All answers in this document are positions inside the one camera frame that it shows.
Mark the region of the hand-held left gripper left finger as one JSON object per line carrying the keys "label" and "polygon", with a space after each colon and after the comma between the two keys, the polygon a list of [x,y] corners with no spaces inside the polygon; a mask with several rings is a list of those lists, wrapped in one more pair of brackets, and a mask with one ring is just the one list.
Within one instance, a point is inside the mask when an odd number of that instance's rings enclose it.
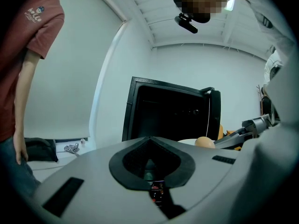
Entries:
{"label": "hand-held left gripper left finger", "polygon": [[120,150],[136,142],[129,140],[99,148],[75,158],[48,177],[33,199],[44,205],[71,177],[84,182],[61,216],[67,224],[161,224],[167,217],[153,203],[147,191],[121,186],[111,175],[109,161]]}

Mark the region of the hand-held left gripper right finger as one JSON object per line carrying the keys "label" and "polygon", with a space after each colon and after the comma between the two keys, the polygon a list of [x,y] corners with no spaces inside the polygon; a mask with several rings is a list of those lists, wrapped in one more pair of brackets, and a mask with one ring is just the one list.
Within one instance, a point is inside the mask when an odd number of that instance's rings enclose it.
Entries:
{"label": "hand-held left gripper right finger", "polygon": [[149,138],[151,159],[164,182],[163,201],[150,224],[230,224],[228,173],[239,151]]}

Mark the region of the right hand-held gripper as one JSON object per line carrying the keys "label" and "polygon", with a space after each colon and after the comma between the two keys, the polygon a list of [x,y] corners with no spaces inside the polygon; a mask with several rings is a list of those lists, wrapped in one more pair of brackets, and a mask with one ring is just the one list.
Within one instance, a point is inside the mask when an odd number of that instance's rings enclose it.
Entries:
{"label": "right hand-held gripper", "polygon": [[243,121],[242,127],[230,135],[215,141],[215,148],[233,150],[237,147],[242,147],[245,141],[253,138],[254,134],[261,134],[269,127],[272,127],[272,124],[269,114],[266,114]]}

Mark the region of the brown egg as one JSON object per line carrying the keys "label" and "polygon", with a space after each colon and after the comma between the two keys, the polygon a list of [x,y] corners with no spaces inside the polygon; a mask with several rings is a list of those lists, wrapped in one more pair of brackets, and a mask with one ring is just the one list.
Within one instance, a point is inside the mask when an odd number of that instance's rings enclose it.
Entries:
{"label": "brown egg", "polygon": [[214,141],[208,137],[199,137],[195,141],[195,146],[204,148],[215,148]]}

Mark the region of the black mini fridge cabinet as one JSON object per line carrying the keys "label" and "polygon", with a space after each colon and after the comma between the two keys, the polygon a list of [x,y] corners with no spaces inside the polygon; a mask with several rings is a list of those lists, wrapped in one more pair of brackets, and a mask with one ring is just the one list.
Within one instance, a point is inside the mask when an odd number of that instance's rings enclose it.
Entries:
{"label": "black mini fridge cabinet", "polygon": [[208,137],[217,140],[221,93],[153,79],[132,77],[122,141],[155,136],[180,141]]}

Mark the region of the wooden coat rack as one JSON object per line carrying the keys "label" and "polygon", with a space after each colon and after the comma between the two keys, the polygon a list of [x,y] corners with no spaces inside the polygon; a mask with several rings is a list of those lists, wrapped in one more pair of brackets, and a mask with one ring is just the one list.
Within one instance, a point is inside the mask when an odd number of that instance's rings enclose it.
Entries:
{"label": "wooden coat rack", "polygon": [[260,115],[264,115],[264,112],[263,112],[263,94],[262,94],[262,90],[261,90],[261,87],[260,85],[258,85],[257,87],[257,93],[259,95],[259,100],[260,100]]}

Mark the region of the person's white shirt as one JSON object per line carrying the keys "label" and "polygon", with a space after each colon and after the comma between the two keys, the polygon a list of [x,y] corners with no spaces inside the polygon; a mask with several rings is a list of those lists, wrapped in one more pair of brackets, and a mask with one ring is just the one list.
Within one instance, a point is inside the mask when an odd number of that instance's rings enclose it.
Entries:
{"label": "person's white shirt", "polygon": [[299,43],[289,8],[299,0],[247,0],[283,67],[268,85],[280,123],[255,140],[231,224],[299,224]]}

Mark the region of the black bag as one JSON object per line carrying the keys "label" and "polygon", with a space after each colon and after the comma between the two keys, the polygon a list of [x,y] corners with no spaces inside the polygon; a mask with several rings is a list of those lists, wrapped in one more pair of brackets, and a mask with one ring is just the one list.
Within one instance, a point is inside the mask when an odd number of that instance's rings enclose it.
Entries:
{"label": "black bag", "polygon": [[25,138],[28,161],[58,162],[55,140]]}

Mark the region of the white roller blind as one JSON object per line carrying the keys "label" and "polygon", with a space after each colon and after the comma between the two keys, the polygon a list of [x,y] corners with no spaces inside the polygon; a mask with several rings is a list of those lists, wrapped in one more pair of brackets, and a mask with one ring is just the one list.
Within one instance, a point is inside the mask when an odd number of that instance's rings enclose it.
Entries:
{"label": "white roller blind", "polygon": [[60,0],[62,29],[36,68],[24,120],[27,138],[89,136],[100,71],[121,19],[103,0]]}

